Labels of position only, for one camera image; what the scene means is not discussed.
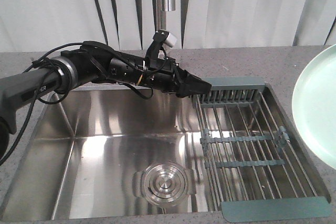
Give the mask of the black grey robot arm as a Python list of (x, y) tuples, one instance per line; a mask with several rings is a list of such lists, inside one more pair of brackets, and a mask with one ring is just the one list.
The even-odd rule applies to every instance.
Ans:
[(23, 135), (36, 100), (55, 92), (63, 99), (86, 83), (118, 83), (174, 93), (178, 98), (207, 94), (211, 84), (181, 69), (175, 59), (158, 58), (163, 46), (153, 42), (145, 57), (114, 50), (96, 41), (77, 43), (76, 50), (59, 47), (61, 55), (45, 53), (21, 74), (1, 79), (1, 163), (13, 153)]

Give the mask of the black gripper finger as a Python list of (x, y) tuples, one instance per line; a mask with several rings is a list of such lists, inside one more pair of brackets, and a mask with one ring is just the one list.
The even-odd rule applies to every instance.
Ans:
[(192, 74), (182, 78), (179, 86), (179, 95), (207, 94), (212, 85)]

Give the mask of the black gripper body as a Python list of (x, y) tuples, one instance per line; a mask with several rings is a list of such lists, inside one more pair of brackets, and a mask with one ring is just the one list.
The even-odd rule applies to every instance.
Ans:
[(189, 72), (181, 69), (175, 59), (145, 58), (137, 65), (139, 76), (136, 85), (160, 90), (163, 93), (183, 93), (188, 91)]

